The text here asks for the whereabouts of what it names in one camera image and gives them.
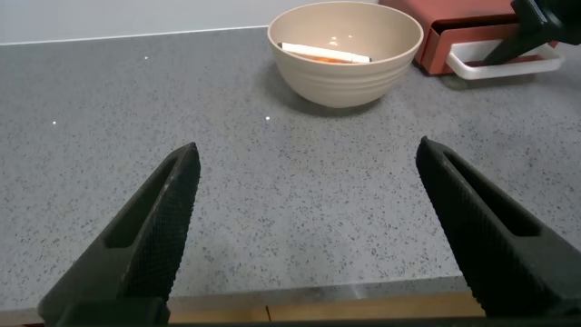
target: bowl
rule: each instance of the bowl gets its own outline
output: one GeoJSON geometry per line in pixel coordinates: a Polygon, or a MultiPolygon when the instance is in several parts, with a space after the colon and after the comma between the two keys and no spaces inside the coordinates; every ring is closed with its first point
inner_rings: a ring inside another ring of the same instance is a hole
{"type": "Polygon", "coordinates": [[[404,75],[423,30],[411,16],[385,5],[330,2],[278,16],[268,29],[276,65],[297,94],[345,108],[384,95],[404,75]],[[366,64],[323,63],[282,51],[278,43],[317,46],[371,57],[366,64]]]}

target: red container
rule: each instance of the red container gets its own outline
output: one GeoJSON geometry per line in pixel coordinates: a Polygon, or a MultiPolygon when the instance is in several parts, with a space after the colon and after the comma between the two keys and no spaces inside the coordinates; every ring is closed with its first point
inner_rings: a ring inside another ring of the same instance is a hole
{"type": "Polygon", "coordinates": [[[510,0],[380,0],[416,18],[424,40],[415,61],[429,74],[449,74],[446,58],[453,44],[504,39],[518,19],[510,0]]]}

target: white wall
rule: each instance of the white wall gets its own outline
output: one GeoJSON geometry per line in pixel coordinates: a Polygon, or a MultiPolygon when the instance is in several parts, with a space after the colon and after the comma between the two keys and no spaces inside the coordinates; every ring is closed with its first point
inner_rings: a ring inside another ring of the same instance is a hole
{"type": "Polygon", "coordinates": [[[267,25],[320,1],[0,0],[0,45],[267,25]]]}

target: quartz countertop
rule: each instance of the quartz countertop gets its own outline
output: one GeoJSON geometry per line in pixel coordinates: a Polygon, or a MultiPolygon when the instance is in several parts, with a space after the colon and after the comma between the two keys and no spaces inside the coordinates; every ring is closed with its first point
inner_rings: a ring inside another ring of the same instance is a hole
{"type": "Polygon", "coordinates": [[[415,166],[423,135],[581,249],[581,47],[481,83],[412,66],[333,110],[289,89],[265,34],[0,47],[0,312],[32,311],[189,142],[202,177],[174,307],[466,290],[415,166]]]}

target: beige bowl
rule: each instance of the beige bowl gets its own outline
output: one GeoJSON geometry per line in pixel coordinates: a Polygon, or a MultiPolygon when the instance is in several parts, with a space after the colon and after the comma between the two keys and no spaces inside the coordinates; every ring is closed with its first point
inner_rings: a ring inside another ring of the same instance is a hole
{"type": "Polygon", "coordinates": [[[384,95],[405,74],[423,37],[419,23],[399,10],[356,2],[304,5],[272,21],[268,30],[281,75],[316,104],[344,108],[384,95]],[[290,43],[366,55],[368,64],[329,64],[282,51],[290,43]]]}

